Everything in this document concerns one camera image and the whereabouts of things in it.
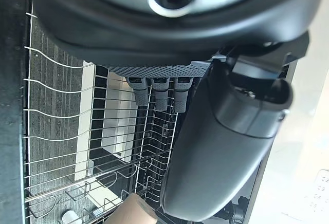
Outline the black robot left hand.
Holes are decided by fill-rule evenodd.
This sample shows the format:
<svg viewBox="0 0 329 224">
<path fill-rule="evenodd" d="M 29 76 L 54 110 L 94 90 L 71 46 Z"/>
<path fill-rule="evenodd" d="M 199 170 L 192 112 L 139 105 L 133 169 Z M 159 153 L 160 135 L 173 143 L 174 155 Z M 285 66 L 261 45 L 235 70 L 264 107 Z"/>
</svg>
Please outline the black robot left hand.
<svg viewBox="0 0 329 224">
<path fill-rule="evenodd" d="M 211 60 L 165 173 L 160 202 L 200 222 L 243 187 L 293 101 L 282 67 L 305 56 L 321 0 L 33 0 L 58 46 L 109 67 Z"/>
</svg>

